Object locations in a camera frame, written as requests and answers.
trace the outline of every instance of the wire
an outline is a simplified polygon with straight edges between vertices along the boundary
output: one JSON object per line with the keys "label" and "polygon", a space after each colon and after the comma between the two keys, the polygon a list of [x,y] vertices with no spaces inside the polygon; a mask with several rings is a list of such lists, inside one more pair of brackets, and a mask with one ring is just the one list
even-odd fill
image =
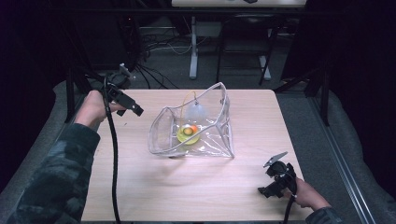
{"label": "wire", "polygon": [[172,37],[169,39],[165,39],[163,41],[157,41],[154,43],[149,43],[146,45],[146,51],[153,51],[156,48],[158,48],[159,46],[170,46],[171,48],[173,47],[172,44],[176,44],[178,42],[182,42],[182,43],[189,43],[191,45],[190,42],[187,41],[181,41],[184,37],[181,38],[181,36],[176,36],[176,37]]}
{"label": "wire", "polygon": [[[148,40],[146,40],[145,42],[149,42],[149,41],[151,41],[152,43],[151,44],[158,44],[158,43],[162,43],[162,42],[164,42],[164,43],[169,43],[169,42],[171,42],[171,41],[173,41],[173,40],[182,40],[182,39],[186,39],[187,37],[185,37],[185,36],[181,36],[181,35],[175,35],[175,34],[173,34],[173,35],[166,35],[166,32],[165,33],[163,33],[163,34],[147,34],[147,35],[143,35],[143,38],[145,37],[145,36],[147,36],[147,37],[149,37],[150,39],[148,39]],[[160,36],[164,36],[164,37],[168,37],[168,36],[170,36],[169,38],[165,38],[165,39],[163,39],[163,40],[157,40],[157,38],[158,37],[160,37]]]}
{"label": "wire", "polygon": [[142,70],[140,69],[140,63],[139,64],[137,64],[136,65],[136,67],[135,67],[135,69],[140,73],[140,74],[142,74],[142,77],[146,80],[146,83],[148,84],[148,89],[150,90],[151,89],[151,87],[150,87],[150,85],[149,85],[149,80],[146,78],[146,76],[145,76],[145,74],[142,72]]}
{"label": "wire", "polygon": [[190,35],[191,35],[191,34],[192,34],[192,31],[191,31],[191,29],[190,29],[189,23],[188,23],[187,20],[186,20],[186,17],[183,17],[183,21],[184,21],[184,23],[186,23],[187,29],[189,29]]}
{"label": "wire", "polygon": [[107,76],[105,77],[105,81],[104,81],[103,99],[104,99],[104,103],[105,103],[105,109],[106,109],[106,116],[107,116],[107,119],[108,119],[108,125],[110,126],[111,137],[113,139],[113,152],[114,152],[114,157],[113,157],[113,183],[112,183],[112,190],[111,190],[112,200],[113,200],[113,210],[114,210],[114,216],[116,218],[116,222],[121,224],[120,215],[119,215],[119,207],[118,207],[118,203],[117,203],[117,177],[118,177],[118,170],[119,170],[119,146],[118,146],[118,142],[117,142],[117,133],[116,133],[116,129],[114,127],[113,117],[111,116],[110,105],[108,103]]}
{"label": "wire", "polygon": [[[174,53],[176,53],[176,54],[185,54],[185,53],[189,52],[190,49],[191,49],[191,47],[192,47],[192,45],[189,45],[188,47],[183,47],[183,46],[180,46],[180,47],[173,47],[173,46],[170,45],[170,44],[167,44],[167,45],[169,46],[169,48],[159,48],[159,49],[171,49],[171,50],[172,50]],[[183,52],[177,52],[175,49],[187,49],[187,50],[185,50],[185,51],[183,51]]]}
{"label": "wire", "polygon": [[[146,73],[147,73],[149,76],[151,76],[158,84],[160,84],[160,88],[169,89],[167,86],[164,85],[164,81],[167,80],[173,87],[175,87],[176,89],[179,89],[179,87],[176,86],[168,77],[166,77],[166,76],[163,75],[161,72],[159,72],[159,71],[157,71],[157,70],[155,70],[155,69],[148,68],[148,67],[146,67],[146,66],[144,66],[144,65],[142,65],[142,64],[139,63],[139,64],[136,66],[136,70],[137,70],[138,72],[140,72],[144,78],[146,78],[146,77],[145,77],[145,75],[144,75],[143,72],[146,72]],[[162,81],[160,81],[158,78],[156,78],[151,72],[152,72],[152,73],[155,73],[155,74],[157,74],[157,75],[159,75],[159,76],[161,76]]]}
{"label": "wire", "polygon": [[283,219],[283,224],[287,224],[289,220],[291,206],[293,205],[295,197],[297,195],[297,183],[295,177],[287,172],[278,171],[277,174],[288,175],[291,178],[291,181],[288,182],[288,189],[291,191],[291,196],[289,198],[288,205],[286,206],[285,216]]}

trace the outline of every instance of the black curtain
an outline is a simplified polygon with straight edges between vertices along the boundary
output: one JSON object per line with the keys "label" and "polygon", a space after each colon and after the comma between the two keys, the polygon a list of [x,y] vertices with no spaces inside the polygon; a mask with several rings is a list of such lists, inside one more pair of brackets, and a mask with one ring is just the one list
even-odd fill
{"label": "black curtain", "polygon": [[393,1],[308,0],[308,11],[339,10],[341,20],[302,18],[282,78],[321,65],[340,27],[331,90],[339,97],[361,140],[363,157],[378,184],[396,198],[396,16]]}
{"label": "black curtain", "polygon": [[35,2],[0,3],[0,190],[47,121],[55,102],[52,88],[64,80],[65,60],[49,21]]}

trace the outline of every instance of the table top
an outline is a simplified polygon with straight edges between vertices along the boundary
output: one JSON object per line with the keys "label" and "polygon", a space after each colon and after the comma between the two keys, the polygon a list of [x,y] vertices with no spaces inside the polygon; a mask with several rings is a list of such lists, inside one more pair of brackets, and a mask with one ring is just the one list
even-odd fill
{"label": "table top", "polygon": [[[276,154],[303,178],[276,96],[269,90],[227,90],[235,158],[169,159],[149,152],[152,122],[163,107],[181,105],[191,90],[128,90],[145,110],[113,119],[119,143],[118,206],[123,221],[283,220],[287,199],[261,195],[273,183],[262,166]],[[115,220],[111,183],[113,146],[106,120],[94,155],[91,184],[82,220]],[[290,220],[311,209],[294,205]]]}
{"label": "table top", "polygon": [[306,0],[172,0],[173,7],[304,7]]}

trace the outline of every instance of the human hand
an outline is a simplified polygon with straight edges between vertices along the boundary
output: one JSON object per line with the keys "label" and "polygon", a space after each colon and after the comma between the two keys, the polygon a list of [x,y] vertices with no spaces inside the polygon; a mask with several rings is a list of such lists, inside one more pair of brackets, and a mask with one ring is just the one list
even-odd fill
{"label": "human hand", "polygon": [[[118,104],[109,105],[111,112],[125,109],[123,106]],[[76,114],[75,123],[79,123],[93,129],[105,118],[106,110],[102,93],[99,91],[90,91]]]}
{"label": "human hand", "polygon": [[[321,196],[311,185],[304,182],[302,179],[296,177],[297,184],[297,197],[295,202],[301,207],[310,207],[314,211],[323,208],[330,207],[330,204]],[[291,192],[285,193],[286,197],[291,196]]]}

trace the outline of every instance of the human arm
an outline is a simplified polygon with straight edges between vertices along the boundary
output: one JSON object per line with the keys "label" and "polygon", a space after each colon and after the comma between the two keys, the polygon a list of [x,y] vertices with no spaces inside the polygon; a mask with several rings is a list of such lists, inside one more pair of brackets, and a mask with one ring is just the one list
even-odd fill
{"label": "human arm", "polygon": [[[111,111],[123,109],[110,105]],[[93,155],[106,117],[102,94],[91,91],[73,124],[52,146],[33,174],[7,223],[79,223],[85,206]]]}
{"label": "human arm", "polygon": [[310,207],[314,210],[305,220],[308,224],[344,223],[329,202],[327,202],[327,200],[311,185],[298,177],[296,178],[296,184],[297,197],[295,198],[295,202],[301,207]]}

